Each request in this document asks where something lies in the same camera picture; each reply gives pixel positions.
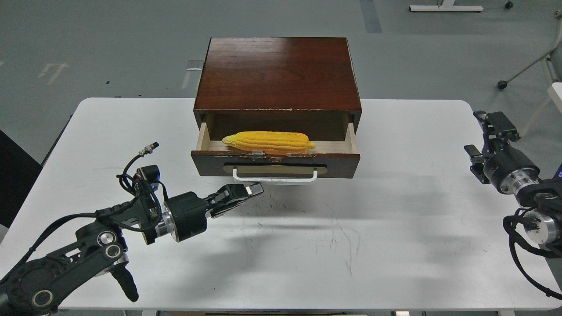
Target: gray floor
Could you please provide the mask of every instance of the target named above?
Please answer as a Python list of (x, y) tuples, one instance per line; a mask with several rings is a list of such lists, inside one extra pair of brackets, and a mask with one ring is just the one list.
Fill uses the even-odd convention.
[[(546, 50), (556, 32), (553, 13), (562, 8), (562, 1), (515, 0), (510, 10), (504, 9), (503, 0), (456, 2), (480, 4), (482, 13), (407, 9), (409, 4), (435, 3), (4, 1), (0, 129), (42, 162), (85, 98), (195, 97), (196, 76), (182, 89), (185, 66), (188, 60), (205, 58), (210, 37), (347, 37), (361, 98), (461, 99), (474, 110), (503, 111), (520, 130), (537, 114), (516, 147), (541, 168), (542, 177), (551, 177), (562, 162), (562, 114), (552, 102), (537, 113), (548, 100), (549, 86), (540, 66), (530, 68), (504, 91), (495, 84)], [(53, 65), (39, 77), (46, 64), (67, 67)], [(462, 132), (450, 131), (452, 137)], [(551, 266), (562, 281), (562, 264)], [(517, 312), (560, 314), (562, 310)]]

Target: silver metal ring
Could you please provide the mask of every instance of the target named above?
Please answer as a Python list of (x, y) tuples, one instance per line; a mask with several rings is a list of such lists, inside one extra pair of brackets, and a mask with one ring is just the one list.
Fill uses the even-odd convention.
[(114, 242), (115, 240), (117, 240), (117, 237), (110, 231), (105, 231), (98, 235), (98, 245), (102, 247), (103, 245), (107, 245), (108, 243)]
[[(110, 249), (113, 249), (114, 247), (117, 247), (118, 252), (117, 252), (115, 255), (110, 255), (110, 254), (109, 254), (109, 250), (110, 250)], [(106, 248), (106, 251), (105, 251), (105, 252), (106, 252), (106, 256), (107, 256), (108, 258), (116, 258), (116, 257), (121, 256), (121, 248), (120, 248), (118, 245), (109, 245), (109, 246)]]
[[(49, 300), (45, 304), (38, 304), (35, 300), (37, 299), (37, 296), (39, 296), (42, 293), (49, 294)], [(53, 298), (54, 298), (53, 292), (51, 292), (49, 290), (41, 290), (41, 291), (35, 293), (35, 295), (33, 295), (33, 298), (31, 298), (31, 303), (33, 304), (33, 306), (35, 306), (37, 308), (43, 308), (45, 306), (48, 306), (53, 301)]]

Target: yellow corn cob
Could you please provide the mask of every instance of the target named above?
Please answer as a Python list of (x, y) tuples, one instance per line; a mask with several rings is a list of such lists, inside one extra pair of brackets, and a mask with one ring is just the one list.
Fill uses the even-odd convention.
[(261, 150), (271, 155), (305, 154), (316, 146), (309, 142), (307, 135), (291, 132), (240, 132), (226, 136), (223, 143), (240, 150)]

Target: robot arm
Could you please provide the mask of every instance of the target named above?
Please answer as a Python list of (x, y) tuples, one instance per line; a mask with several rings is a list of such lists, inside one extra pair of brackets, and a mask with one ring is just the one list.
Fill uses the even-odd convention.
[[(259, 183), (248, 186), (227, 184), (205, 198), (199, 198), (194, 192), (168, 198), (162, 184), (162, 211), (154, 193), (161, 184), (158, 167), (142, 167), (133, 177), (127, 175), (136, 159), (152, 153), (157, 146), (154, 143), (145, 147), (125, 167), (123, 174), (117, 176), (122, 188), (134, 196), (131, 201), (95, 213), (68, 215), (47, 227), (28, 253), (0, 281), (0, 315), (33, 316), (56, 311), (76, 288), (92, 277), (108, 272), (118, 281), (127, 298), (137, 301), (139, 296), (133, 276), (125, 268), (129, 260), (122, 229), (142, 233), (147, 245), (166, 234), (180, 242), (204, 232), (207, 217), (219, 217), (263, 193)], [(53, 231), (80, 217), (95, 221), (76, 231), (76, 242), (43, 258), (28, 261)]]
[[(510, 142), (520, 139), (519, 133), (502, 112), (474, 113), (483, 131), (482, 152), (474, 145), (464, 146), (470, 156), (470, 171), (483, 184), (492, 183), (502, 194), (513, 194), (522, 207), (515, 215), (506, 216), (504, 230), (509, 235), (509, 246), (515, 265), (527, 280), (547, 296), (562, 300), (533, 280), (523, 269), (515, 244), (545, 258), (562, 258), (562, 178), (540, 179), (539, 168)], [(541, 248), (530, 245), (515, 227), (522, 224), (527, 236)]]

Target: drawer handle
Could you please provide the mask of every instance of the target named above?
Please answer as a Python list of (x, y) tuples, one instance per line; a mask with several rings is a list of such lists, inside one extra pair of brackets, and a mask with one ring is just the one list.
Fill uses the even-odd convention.
[(232, 169), (232, 177), (235, 182), (261, 182), (266, 184), (286, 184), (293, 186), (304, 186), (318, 179), (318, 170), (312, 172), (312, 178), (242, 178), (238, 176), (238, 170)]

